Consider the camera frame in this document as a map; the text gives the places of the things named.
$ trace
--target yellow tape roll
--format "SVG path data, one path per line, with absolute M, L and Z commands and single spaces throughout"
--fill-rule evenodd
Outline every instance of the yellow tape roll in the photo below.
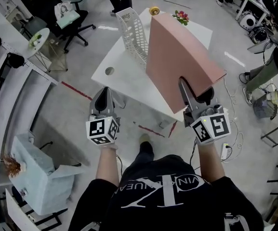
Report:
M 156 6 L 151 7 L 151 8 L 149 9 L 149 13 L 150 13 L 151 15 L 159 14 L 159 13 L 160 13 L 160 9 L 159 9 L 158 7 L 156 7 Z

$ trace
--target gray floor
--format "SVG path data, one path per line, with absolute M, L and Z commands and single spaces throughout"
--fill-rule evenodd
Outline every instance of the gray floor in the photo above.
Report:
M 133 8 L 141 13 L 144 8 L 159 6 L 161 10 L 173 13 L 175 10 L 184 10 L 189 14 L 191 21 L 201 24 L 213 30 L 212 40 L 209 48 L 210 57 L 227 71 L 226 84 L 231 94 L 236 90 L 234 99 L 236 111 L 236 124 L 243 132 L 244 143 L 240 156 L 235 160 L 225 163 L 224 168 L 227 176 L 245 193 L 262 214 L 266 214 L 273 198 L 271 191 L 278 191 L 277 183 L 269 183 L 268 179 L 276 179 L 278 171 L 275 170 L 278 164 L 278 147 L 272 149 L 264 141 L 260 140 L 261 134 L 274 128 L 278 124 L 278 116 L 270 121 L 269 119 L 258 120 L 252 107 L 248 106 L 242 94 L 242 86 L 238 75 L 245 70 L 251 70 L 263 64 L 261 54 L 254 55 L 247 51 L 253 43 L 247 36 L 247 32 L 235 21 L 236 9 L 226 6 L 220 7 L 215 0 L 169 0 L 183 4 L 191 9 L 173 5 L 163 0 L 133 0 Z M 97 27 L 117 27 L 117 21 L 109 15 L 112 6 L 109 0 L 105 0 L 90 10 L 84 24 L 94 23 Z M 73 86 L 88 96 L 93 97 L 101 88 L 100 85 L 91 80 L 91 76 L 105 57 L 110 48 L 120 37 L 118 31 L 107 29 L 86 30 L 81 33 L 89 41 L 88 47 L 83 47 L 79 40 L 75 40 L 69 47 L 67 64 L 69 71 L 58 74 L 60 81 Z M 246 65 L 246 68 L 226 56 L 225 52 L 233 55 Z M 271 50 L 265 54 L 268 59 Z M 278 87 L 278 76 L 273 79 Z M 231 100 L 225 90 L 224 82 L 220 81 L 215 85 L 215 90 L 221 103 L 229 110 L 233 118 Z M 262 95 L 257 91 L 255 97 Z M 89 182 L 94 179 L 99 159 L 99 149 L 92 145 L 86 138 L 85 121 L 88 119 L 90 100 L 65 85 L 53 87 L 40 109 L 37 121 L 34 126 L 34 133 L 37 136 L 37 143 L 40 145 L 47 141 L 54 144 L 47 147 L 45 151 L 53 157 L 57 164 L 73 158 L 86 166 L 86 173 L 76 177 L 73 193 L 69 201 L 68 211 L 62 215 L 63 225 L 59 230 L 67 230 L 73 211 L 79 197 L 84 192 Z M 146 132 L 138 127 L 142 125 L 153 129 L 165 136 L 158 136 L 149 133 L 153 141 L 155 156 L 160 158 L 167 154 L 180 155 L 189 162 L 192 146 L 195 139 L 194 133 L 189 128 L 184 128 L 180 122 L 168 138 L 171 127 L 161 130 L 157 123 L 160 115 L 145 105 L 132 99 L 126 99 L 126 108 L 116 108 L 117 114 L 121 117 L 120 133 L 116 144 L 119 147 L 118 154 L 123 164 L 128 166 L 138 152 L 138 138 Z M 232 124 L 232 135 L 219 140 L 216 145 L 219 148 L 223 142 L 234 143 L 237 129 Z M 238 143 L 233 148 L 232 158 L 239 154 Z M 193 159 L 193 167 L 199 166 L 198 152 Z

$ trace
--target office chair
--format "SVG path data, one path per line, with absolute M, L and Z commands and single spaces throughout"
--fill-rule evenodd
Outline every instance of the office chair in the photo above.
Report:
M 68 53 L 69 50 L 67 47 L 69 46 L 72 39 L 77 36 L 79 39 L 81 39 L 84 42 L 84 45 L 87 46 L 89 43 L 79 34 L 79 32 L 92 27 L 93 29 L 96 29 L 94 24 L 83 26 L 81 27 L 82 22 L 85 20 L 86 16 L 88 15 L 88 11 L 86 10 L 80 10 L 79 9 L 79 2 L 82 2 L 82 0 L 72 1 L 71 3 L 75 4 L 76 6 L 76 12 L 80 15 L 80 17 L 75 20 L 70 25 L 66 26 L 65 28 L 61 29 L 59 25 L 56 23 L 56 17 L 54 13 L 54 7 L 58 3 L 61 3 L 61 0 L 40 0 L 39 3 L 37 3 L 37 6 L 35 6 L 32 10 L 32 13 L 45 21 L 47 23 L 47 27 L 49 30 L 56 36 L 60 37 L 62 40 L 66 40 L 67 37 L 68 41 L 64 47 L 64 52 Z

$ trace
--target white plastic basket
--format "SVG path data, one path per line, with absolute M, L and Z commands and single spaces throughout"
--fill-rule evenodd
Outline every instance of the white plastic basket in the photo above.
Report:
M 148 42 L 140 17 L 132 8 L 116 13 L 126 51 L 146 70 Z

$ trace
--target green pants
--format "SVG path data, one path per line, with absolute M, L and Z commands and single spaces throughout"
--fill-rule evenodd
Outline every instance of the green pants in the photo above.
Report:
M 278 74 L 274 57 L 272 56 L 271 58 L 272 60 L 268 60 L 266 65 L 250 71 L 250 81 L 246 85 L 247 92 L 252 93 L 260 85 L 265 84 L 267 81 Z

